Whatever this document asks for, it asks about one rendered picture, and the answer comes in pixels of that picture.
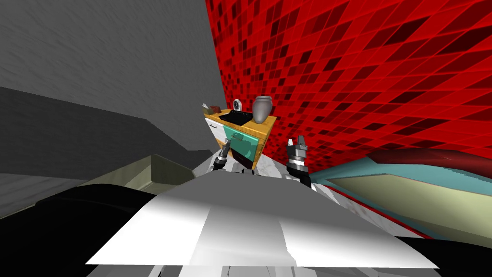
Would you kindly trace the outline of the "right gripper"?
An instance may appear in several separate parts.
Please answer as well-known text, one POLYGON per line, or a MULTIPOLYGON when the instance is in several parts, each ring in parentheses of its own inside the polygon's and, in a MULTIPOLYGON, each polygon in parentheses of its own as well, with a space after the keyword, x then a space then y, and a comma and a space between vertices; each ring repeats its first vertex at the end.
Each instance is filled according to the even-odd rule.
POLYGON ((294 158, 294 157, 301 157, 301 158, 306 158, 307 157, 307 146, 305 144, 304 136, 299 135, 297 137, 297 144, 294 145, 293 140, 289 139, 288 140, 288 146, 287 146, 287 154, 289 158, 294 158))

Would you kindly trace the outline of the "teal drawer front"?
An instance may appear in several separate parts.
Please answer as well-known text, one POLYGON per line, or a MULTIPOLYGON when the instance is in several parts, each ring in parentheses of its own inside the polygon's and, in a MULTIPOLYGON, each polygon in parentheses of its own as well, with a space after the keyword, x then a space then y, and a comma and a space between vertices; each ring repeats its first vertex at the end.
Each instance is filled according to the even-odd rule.
POLYGON ((232 127, 223 127, 227 139, 231 141, 230 148, 253 162, 257 152, 259 139, 253 135, 233 129, 232 127))

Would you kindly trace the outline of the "white cabinet door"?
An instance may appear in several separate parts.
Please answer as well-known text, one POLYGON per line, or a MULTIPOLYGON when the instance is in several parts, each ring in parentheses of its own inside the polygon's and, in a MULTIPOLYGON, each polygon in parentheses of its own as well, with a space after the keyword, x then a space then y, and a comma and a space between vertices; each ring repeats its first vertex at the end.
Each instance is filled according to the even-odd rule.
POLYGON ((210 127, 211 132, 213 133, 215 139, 223 144, 226 143, 227 136, 225 134, 225 130, 223 124, 218 123, 217 121, 213 121, 209 118, 205 118, 207 125, 210 127))

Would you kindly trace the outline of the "orange wooden sink cabinet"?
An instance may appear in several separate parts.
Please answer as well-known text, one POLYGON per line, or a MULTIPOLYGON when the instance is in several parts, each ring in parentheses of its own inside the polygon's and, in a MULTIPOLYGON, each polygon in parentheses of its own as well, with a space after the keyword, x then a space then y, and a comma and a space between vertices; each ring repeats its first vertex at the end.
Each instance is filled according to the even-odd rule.
MULTIPOLYGON (((209 118, 213 121, 217 121, 218 123, 223 124, 223 126, 229 126, 232 127, 233 129, 240 130, 244 133, 253 135, 259 139, 258 142, 258 147, 257 147, 257 152, 255 154, 255 159, 252 162, 248 158, 245 158, 243 155, 239 154, 238 152, 232 150, 230 148, 229 153, 228 153, 228 158, 234 158, 237 160, 241 165, 243 165, 246 168, 249 169, 255 169, 257 166, 257 163, 261 157, 261 154, 264 150, 264 147, 266 145, 266 142, 268 141, 270 132, 272 130, 272 127, 275 123, 276 117, 275 116, 268 116, 268 118, 262 123, 262 124, 257 124, 255 123, 254 120, 250 120, 249 122, 244 123, 243 125, 236 125, 227 121, 224 121, 220 119, 222 115, 228 114, 231 110, 230 109, 224 109, 222 110, 221 113, 215 113, 213 115, 207 115, 204 114, 205 118, 209 118)), ((219 145, 222 147, 224 144, 217 141, 219 145)))

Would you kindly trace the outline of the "grey vase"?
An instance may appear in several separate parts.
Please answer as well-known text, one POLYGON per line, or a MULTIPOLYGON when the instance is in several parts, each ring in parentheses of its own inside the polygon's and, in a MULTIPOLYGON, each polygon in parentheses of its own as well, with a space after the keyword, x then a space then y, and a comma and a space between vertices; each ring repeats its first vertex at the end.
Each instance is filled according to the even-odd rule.
POLYGON ((272 98, 270 96, 258 96, 252 104, 253 120, 262 124, 269 116, 272 109, 272 98))

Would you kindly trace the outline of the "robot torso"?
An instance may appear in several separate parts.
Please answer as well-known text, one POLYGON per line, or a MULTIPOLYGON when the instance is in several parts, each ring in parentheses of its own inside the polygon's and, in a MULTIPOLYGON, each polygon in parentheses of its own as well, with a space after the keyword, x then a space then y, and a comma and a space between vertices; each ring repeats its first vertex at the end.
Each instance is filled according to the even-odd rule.
POLYGON ((89 264, 431 268, 395 236, 298 181, 213 171, 145 204, 89 264))

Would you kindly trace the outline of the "olive grey tub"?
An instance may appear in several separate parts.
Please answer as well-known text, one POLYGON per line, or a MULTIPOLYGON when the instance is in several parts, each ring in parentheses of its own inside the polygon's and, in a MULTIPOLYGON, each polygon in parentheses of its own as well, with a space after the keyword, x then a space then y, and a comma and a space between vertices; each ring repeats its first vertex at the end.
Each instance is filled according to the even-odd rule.
POLYGON ((195 178, 192 170, 159 155, 151 155, 87 181, 112 184, 158 195, 195 178))

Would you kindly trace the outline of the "teal and beige tub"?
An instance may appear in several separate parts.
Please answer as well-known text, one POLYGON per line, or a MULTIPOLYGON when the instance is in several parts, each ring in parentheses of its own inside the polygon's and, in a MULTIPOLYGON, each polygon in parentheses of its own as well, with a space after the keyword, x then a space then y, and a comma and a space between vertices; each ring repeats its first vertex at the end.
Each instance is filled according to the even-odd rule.
POLYGON ((492 159, 454 150, 380 150, 311 174, 427 236, 492 248, 492 159))

